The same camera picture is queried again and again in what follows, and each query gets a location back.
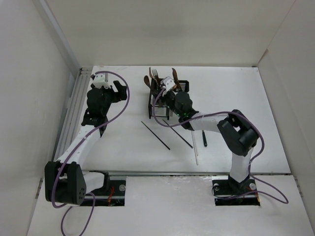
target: white enclosure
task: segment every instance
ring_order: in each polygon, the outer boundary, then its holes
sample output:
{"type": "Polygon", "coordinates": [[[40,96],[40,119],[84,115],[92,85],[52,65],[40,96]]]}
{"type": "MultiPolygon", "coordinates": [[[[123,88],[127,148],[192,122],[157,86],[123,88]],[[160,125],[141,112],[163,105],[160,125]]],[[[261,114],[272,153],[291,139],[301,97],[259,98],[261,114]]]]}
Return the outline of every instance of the white enclosure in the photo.
{"type": "MultiPolygon", "coordinates": [[[[92,66],[93,72],[106,68],[130,80],[135,96],[121,124],[109,125],[96,144],[86,170],[120,175],[229,171],[228,150],[209,133],[208,148],[202,147],[201,133],[195,134],[199,166],[188,146],[182,151],[184,160],[178,159],[185,143],[148,119],[143,76],[149,65],[163,75],[171,66],[177,68],[180,79],[191,82],[189,93],[198,110],[244,110],[268,143],[253,171],[271,175],[263,178],[283,190],[290,204],[262,195],[261,207],[217,208],[207,192],[212,177],[128,177],[126,206],[97,207],[86,235],[105,233],[117,219],[125,227],[111,235],[260,235],[263,230],[269,235],[314,235],[314,12],[314,0],[0,0],[0,235],[61,234],[65,209],[53,209],[40,186],[45,164],[63,153],[82,121],[92,66]],[[156,146],[149,157],[141,152],[133,143],[134,132],[147,151],[152,151],[154,136],[140,121],[128,125],[131,120],[143,120],[170,142],[170,159],[168,150],[156,146]],[[115,141],[119,126],[125,129],[121,143],[115,141]],[[136,158],[128,157],[126,148],[134,148],[136,158]],[[148,209],[166,231],[151,220],[148,209]],[[235,218],[246,218],[247,224],[240,227],[235,218]],[[222,219],[228,226],[221,225],[222,219]]],[[[122,106],[113,105],[109,116],[122,106]]],[[[190,132],[176,130],[192,142],[190,132]]],[[[258,187],[273,193],[263,184],[258,187]]],[[[66,232],[78,235],[89,211],[80,207],[70,213],[66,232]]]]}
{"type": "Polygon", "coordinates": [[[294,0],[47,2],[82,66],[252,66],[294,0]]]}

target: purple cable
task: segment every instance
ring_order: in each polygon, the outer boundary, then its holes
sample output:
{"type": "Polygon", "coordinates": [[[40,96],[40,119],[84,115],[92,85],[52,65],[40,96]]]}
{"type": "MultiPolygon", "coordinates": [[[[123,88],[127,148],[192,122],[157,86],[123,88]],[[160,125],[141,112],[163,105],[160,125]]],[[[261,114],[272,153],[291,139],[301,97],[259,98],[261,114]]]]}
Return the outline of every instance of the purple cable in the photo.
{"type": "MultiPolygon", "coordinates": [[[[96,199],[95,199],[94,193],[88,193],[88,194],[92,195],[92,197],[93,197],[92,209],[91,209],[90,216],[89,216],[89,218],[88,218],[88,220],[87,220],[87,223],[85,224],[84,229],[83,229],[83,231],[81,232],[81,234],[80,234],[79,236],[82,236],[82,235],[84,234],[85,230],[87,229],[88,224],[89,224],[89,222],[90,222],[90,219],[91,219],[91,217],[92,217],[93,211],[94,211],[94,207],[95,207],[95,201],[96,201],[96,199]]],[[[69,207],[69,209],[68,209],[68,210],[65,212],[65,214],[63,215],[63,219],[61,220],[60,229],[61,229],[61,233],[62,233],[63,236],[66,236],[65,233],[64,233],[64,230],[63,230],[63,222],[64,222],[64,219],[65,219],[65,216],[67,215],[67,213],[68,213],[72,208],[73,208],[72,206],[69,207]]]]}
{"type": "MultiPolygon", "coordinates": [[[[154,102],[153,102],[153,107],[156,106],[156,103],[157,103],[158,99],[161,97],[161,95],[162,95],[162,93],[164,92],[164,90],[165,90],[165,88],[163,88],[162,91],[157,95],[156,99],[155,99],[154,102]]],[[[281,192],[278,188],[276,188],[275,186],[273,186],[273,185],[271,185],[271,184],[269,184],[269,183],[267,183],[267,182],[265,182],[265,181],[263,181],[263,180],[261,180],[261,179],[258,179],[258,178],[256,178],[256,177],[254,177],[254,176],[251,174],[251,166],[252,166],[251,164],[252,164],[252,161],[254,161],[254,160],[255,160],[259,155],[261,155],[261,153],[264,151],[264,149],[265,149],[265,141],[264,141],[264,139],[263,139],[261,133],[259,132],[259,130],[256,128],[256,126],[255,126],[252,122],[250,122],[246,117],[244,117],[244,116],[242,116],[242,115],[240,115],[240,114],[238,114],[238,113],[235,113],[235,112],[215,112],[215,113],[211,113],[211,114],[206,114],[206,115],[201,115],[201,116],[197,116],[197,117],[194,117],[194,118],[190,118],[190,119],[185,120],[184,122],[181,122],[181,123],[178,123],[178,124],[165,125],[165,124],[161,123],[161,122],[158,120],[158,118],[156,117],[155,109],[152,109],[152,111],[153,111],[153,117],[154,117],[154,119],[156,120],[156,122],[157,122],[159,125],[162,125],[163,127],[169,127],[169,128],[170,128],[170,127],[180,126],[180,125],[185,124],[185,123],[187,123],[187,122],[190,122],[190,121],[192,121],[192,120],[194,120],[194,119],[199,119],[199,118],[203,118],[203,117],[212,117],[212,116],[223,115],[223,114],[235,115],[235,116],[237,116],[238,118],[243,119],[243,120],[245,120],[246,122],[248,122],[248,123],[252,126],[253,130],[258,134],[259,138],[261,139],[261,149],[260,149],[260,151],[259,151],[254,157],[252,157],[251,160],[250,160],[250,164],[249,164],[249,167],[248,167],[249,175],[250,175],[250,177],[252,177],[253,179],[255,179],[255,180],[257,180],[257,181],[260,181],[260,182],[262,182],[262,183],[264,183],[264,184],[266,184],[266,185],[272,187],[273,189],[275,189],[277,192],[279,192],[279,193],[284,197],[285,201],[283,201],[283,200],[281,200],[281,199],[278,199],[278,198],[276,198],[276,197],[270,195],[269,193],[262,192],[262,191],[251,191],[251,192],[247,192],[247,193],[244,193],[244,194],[241,194],[241,195],[232,196],[232,197],[226,197],[226,198],[223,198],[223,199],[236,199],[236,198],[239,198],[239,197],[245,196],[245,195],[247,195],[247,194],[251,194],[251,193],[261,193],[261,194],[267,195],[267,196],[269,196],[269,197],[271,197],[271,198],[273,198],[273,199],[275,199],[275,200],[277,200],[277,201],[279,201],[279,202],[281,202],[281,203],[284,203],[284,204],[288,204],[288,203],[289,203],[289,200],[287,199],[287,197],[286,197],[286,196],[283,194],[283,192],[281,192]]]]}
{"type": "Polygon", "coordinates": [[[53,205],[54,208],[61,208],[63,206],[65,206],[66,204],[62,204],[62,205],[56,205],[56,202],[55,202],[55,193],[56,193],[56,188],[57,188],[57,184],[58,184],[58,180],[60,178],[60,175],[65,167],[65,165],[67,164],[68,160],[70,159],[70,157],[76,152],[76,150],[80,147],[80,145],[85,141],[85,139],[87,137],[89,137],[94,131],[100,129],[101,127],[103,126],[106,126],[107,124],[109,124],[110,122],[113,122],[114,120],[116,120],[127,108],[128,106],[128,103],[129,103],[129,100],[130,100],[130,90],[129,90],[129,86],[127,84],[127,81],[121,77],[119,74],[116,74],[115,72],[111,72],[111,71],[98,71],[96,72],[95,74],[101,74],[101,73],[108,73],[108,74],[112,74],[112,75],[116,75],[118,78],[120,78],[126,85],[127,87],[127,91],[128,91],[128,97],[127,97],[127,102],[124,106],[124,108],[114,117],[112,118],[111,120],[105,122],[104,124],[101,124],[99,125],[98,127],[94,128],[93,130],[91,130],[89,133],[87,133],[87,135],[77,144],[77,146],[75,146],[75,148],[71,151],[71,153],[69,154],[69,156],[64,160],[63,164],[61,165],[58,173],[57,173],[57,176],[56,176],[56,179],[55,179],[55,182],[54,182],[54,186],[53,186],[53,189],[52,189],[52,194],[51,194],[51,203],[53,205]]]}

